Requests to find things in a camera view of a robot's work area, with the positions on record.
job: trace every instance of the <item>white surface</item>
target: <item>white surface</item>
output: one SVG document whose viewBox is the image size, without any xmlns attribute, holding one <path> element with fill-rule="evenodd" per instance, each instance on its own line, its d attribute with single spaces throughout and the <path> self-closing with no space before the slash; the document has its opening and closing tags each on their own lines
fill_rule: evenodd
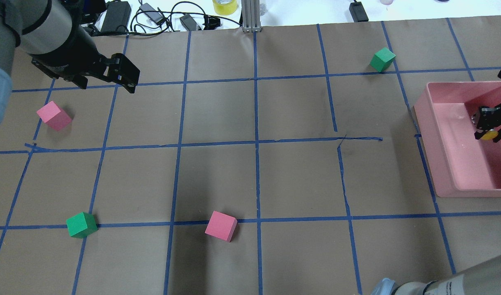
<svg viewBox="0 0 501 295">
<path fill-rule="evenodd" d="M 128 0 L 132 6 L 132 16 L 139 7 L 138 0 Z M 159 7 L 162 11 L 170 11 L 178 1 L 175 0 L 143 0 L 152 7 Z M 212 0 L 193 0 L 207 14 L 216 15 Z M 232 15 L 226 16 L 239 21 L 241 0 L 237 0 L 238 9 Z M 353 0 L 261 0 L 267 7 L 267 13 L 261 17 L 262 26 L 295 26 L 327 23 L 351 23 L 352 17 L 348 7 Z M 394 0 L 391 5 L 383 5 L 380 0 L 361 1 L 367 16 L 371 21 L 400 20 L 400 19 L 427 19 L 444 17 L 468 17 L 501 15 L 501 0 Z M 201 12 L 191 4 L 180 4 L 175 11 Z M 172 18 L 175 30 L 184 30 L 179 21 L 181 15 Z M 203 24 L 203 17 L 193 15 L 196 22 Z M 154 26 L 144 15 L 138 18 L 141 23 Z M 222 28 L 236 28 L 237 25 L 222 19 Z"/>
</svg>

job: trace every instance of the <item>metal post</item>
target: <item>metal post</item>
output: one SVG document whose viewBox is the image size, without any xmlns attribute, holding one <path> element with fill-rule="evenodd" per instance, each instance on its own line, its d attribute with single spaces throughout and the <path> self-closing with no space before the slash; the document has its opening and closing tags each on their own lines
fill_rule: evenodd
<svg viewBox="0 0 501 295">
<path fill-rule="evenodd" d="M 260 0 L 241 0 L 243 32 L 261 32 Z"/>
</svg>

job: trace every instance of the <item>pink plastic box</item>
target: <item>pink plastic box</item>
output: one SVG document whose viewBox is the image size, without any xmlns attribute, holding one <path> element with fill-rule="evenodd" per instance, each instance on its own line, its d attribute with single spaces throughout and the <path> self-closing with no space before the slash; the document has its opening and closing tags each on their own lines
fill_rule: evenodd
<svg viewBox="0 0 501 295">
<path fill-rule="evenodd" d="M 45 124 L 55 131 L 65 128 L 72 119 L 55 102 L 51 101 L 37 111 Z"/>
<path fill-rule="evenodd" d="M 236 220 L 236 218 L 223 213 L 219 213 L 218 211 L 214 211 L 212 213 L 211 220 L 209 220 L 209 224 L 207 225 L 205 233 L 207 235 L 211 235 L 213 237 L 217 237 L 224 241 L 230 242 L 237 223 L 238 220 Z"/>
<path fill-rule="evenodd" d="M 501 82 L 429 83 L 415 104 L 436 194 L 501 197 L 501 140 L 476 140 L 471 116 L 501 103 Z"/>
</svg>

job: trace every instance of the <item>gray robot arm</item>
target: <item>gray robot arm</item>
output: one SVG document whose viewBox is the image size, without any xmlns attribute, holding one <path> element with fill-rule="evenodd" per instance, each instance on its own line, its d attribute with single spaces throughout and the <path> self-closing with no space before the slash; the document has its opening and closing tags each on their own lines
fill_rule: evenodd
<svg viewBox="0 0 501 295">
<path fill-rule="evenodd" d="M 0 0 L 0 123 L 11 93 L 14 49 L 51 78 L 86 89 L 86 76 L 115 82 L 134 93 L 139 69 L 123 54 L 99 54 L 80 26 L 85 0 Z"/>
</svg>

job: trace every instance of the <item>pink bin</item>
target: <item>pink bin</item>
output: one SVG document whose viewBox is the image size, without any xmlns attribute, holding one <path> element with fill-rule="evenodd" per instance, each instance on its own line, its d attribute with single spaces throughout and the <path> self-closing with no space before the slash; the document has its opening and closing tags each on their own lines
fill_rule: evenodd
<svg viewBox="0 0 501 295">
<path fill-rule="evenodd" d="M 471 116 L 501 103 L 501 82 L 428 83 L 415 104 L 436 194 L 501 197 L 501 140 L 476 140 Z"/>
</svg>

